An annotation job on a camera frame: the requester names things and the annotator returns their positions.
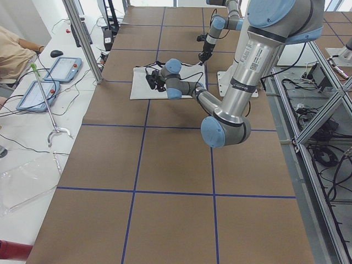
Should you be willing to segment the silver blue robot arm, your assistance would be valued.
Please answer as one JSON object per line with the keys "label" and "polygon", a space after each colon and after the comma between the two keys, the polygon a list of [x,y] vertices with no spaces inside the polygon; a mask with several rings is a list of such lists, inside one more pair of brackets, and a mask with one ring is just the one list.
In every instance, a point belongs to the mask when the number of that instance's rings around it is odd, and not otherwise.
{"label": "silver blue robot arm", "polygon": [[244,19],[240,15],[241,1],[238,0],[209,0],[208,5],[227,8],[228,16],[220,16],[213,11],[210,20],[210,30],[206,35],[199,35],[197,42],[204,42],[202,52],[198,54],[199,65],[209,60],[223,29],[240,31]]}
{"label": "silver blue robot arm", "polygon": [[244,116],[245,107],[263,75],[272,69],[281,55],[281,46],[318,39],[323,29],[324,1],[250,1],[244,18],[239,16],[237,1],[214,1],[225,6],[228,16],[214,15],[210,31],[204,38],[202,62],[212,55],[223,29],[240,31],[235,51],[232,77],[222,100],[200,82],[181,78],[182,64],[170,59],[159,70],[146,75],[152,89],[163,90],[171,100],[191,96],[208,113],[201,123],[201,135],[211,147],[244,142],[251,126]]}

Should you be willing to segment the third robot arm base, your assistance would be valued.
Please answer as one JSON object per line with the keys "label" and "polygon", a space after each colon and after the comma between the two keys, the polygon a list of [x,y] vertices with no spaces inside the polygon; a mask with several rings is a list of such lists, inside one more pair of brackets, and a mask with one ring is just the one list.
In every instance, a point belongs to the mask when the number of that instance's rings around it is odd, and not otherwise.
{"label": "third robot arm base", "polygon": [[342,48],[326,48],[333,67],[351,67],[351,38]]}

